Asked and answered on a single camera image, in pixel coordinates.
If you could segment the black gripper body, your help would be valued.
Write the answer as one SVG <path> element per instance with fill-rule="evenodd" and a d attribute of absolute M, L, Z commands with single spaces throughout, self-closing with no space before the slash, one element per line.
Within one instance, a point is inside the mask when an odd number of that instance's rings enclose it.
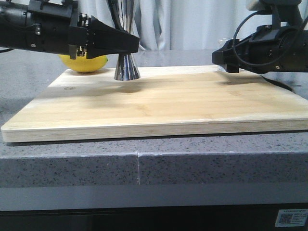
<path fill-rule="evenodd" d="M 1 52 L 13 49 L 69 55 L 75 59 L 87 50 L 87 15 L 76 0 L 59 4 L 31 0 L 27 5 L 0 2 Z"/>
<path fill-rule="evenodd" d="M 234 41 L 241 69 L 257 74 L 308 71 L 308 31 L 294 26 L 260 26 L 252 35 Z"/>

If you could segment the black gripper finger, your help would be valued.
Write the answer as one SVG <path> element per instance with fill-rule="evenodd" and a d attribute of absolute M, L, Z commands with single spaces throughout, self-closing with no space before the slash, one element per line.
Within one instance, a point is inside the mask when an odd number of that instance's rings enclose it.
<path fill-rule="evenodd" d="M 139 50 L 140 39 L 125 30 L 112 28 L 94 16 L 88 25 L 88 59 L 108 54 L 129 54 Z"/>
<path fill-rule="evenodd" d="M 212 63 L 218 66 L 218 71 L 238 73 L 238 59 L 233 51 L 233 40 L 227 41 L 223 46 L 212 53 Z"/>

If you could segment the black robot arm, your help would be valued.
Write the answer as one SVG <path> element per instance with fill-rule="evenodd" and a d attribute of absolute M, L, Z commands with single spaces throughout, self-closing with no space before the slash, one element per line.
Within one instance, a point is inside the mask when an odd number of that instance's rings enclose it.
<path fill-rule="evenodd" d="M 0 2 L 0 45 L 7 49 L 82 56 L 93 59 L 108 54 L 136 53 L 139 38 L 112 28 L 78 10 L 78 1 L 60 4 L 31 0 L 27 5 Z"/>
<path fill-rule="evenodd" d="M 256 74 L 268 72 L 307 72 L 307 19 L 302 19 L 299 0 L 248 0 L 254 15 L 271 15 L 272 23 L 257 27 L 255 33 L 239 40 L 234 34 L 212 53 L 212 62 L 228 73 L 244 69 Z"/>

